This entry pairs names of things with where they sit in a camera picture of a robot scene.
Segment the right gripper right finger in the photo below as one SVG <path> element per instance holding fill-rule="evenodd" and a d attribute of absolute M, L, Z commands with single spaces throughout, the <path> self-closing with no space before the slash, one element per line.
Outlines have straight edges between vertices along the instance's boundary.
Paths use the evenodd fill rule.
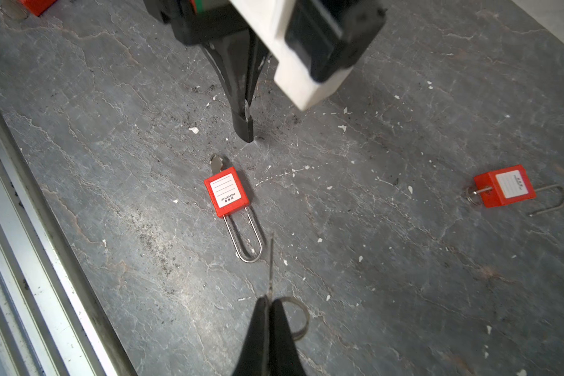
<path fill-rule="evenodd" d="M 269 310 L 269 374 L 306 376 L 282 299 L 274 300 Z"/>

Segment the red padlock long shackle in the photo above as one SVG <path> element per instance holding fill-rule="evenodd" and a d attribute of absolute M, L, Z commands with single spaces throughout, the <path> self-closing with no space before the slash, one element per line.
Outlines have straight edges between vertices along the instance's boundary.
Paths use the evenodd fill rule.
<path fill-rule="evenodd" d="M 254 212 L 250 208 L 251 202 L 242 186 L 238 172 L 235 167 L 227 168 L 224 159 L 217 154 L 213 154 L 209 158 L 209 164 L 211 176 L 204 180 L 204 185 L 216 215 L 226 224 L 236 256 L 243 263 L 256 263 L 262 256 L 265 241 L 257 227 Z M 233 228 L 231 216 L 239 211 L 246 213 L 249 224 L 255 234 L 258 243 L 258 250 L 256 252 L 246 250 L 240 235 Z"/>

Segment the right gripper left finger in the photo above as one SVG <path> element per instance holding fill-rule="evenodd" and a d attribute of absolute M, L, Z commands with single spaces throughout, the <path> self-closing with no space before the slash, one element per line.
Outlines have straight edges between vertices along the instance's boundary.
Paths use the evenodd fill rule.
<path fill-rule="evenodd" d="M 268 375 L 269 299 L 257 299 L 233 376 Z"/>

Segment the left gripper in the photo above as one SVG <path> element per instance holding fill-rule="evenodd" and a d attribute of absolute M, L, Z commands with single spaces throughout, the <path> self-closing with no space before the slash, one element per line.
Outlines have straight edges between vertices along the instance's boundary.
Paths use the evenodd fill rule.
<path fill-rule="evenodd" d="M 255 32 L 249 33 L 249 44 L 244 39 L 220 39 L 248 29 L 231 1 L 144 0 L 144 6 L 157 21 L 169 24 L 183 45 L 203 43 L 201 47 L 229 102 L 234 131 L 243 141 L 251 143 L 254 140 L 251 105 L 269 56 L 267 46 Z"/>

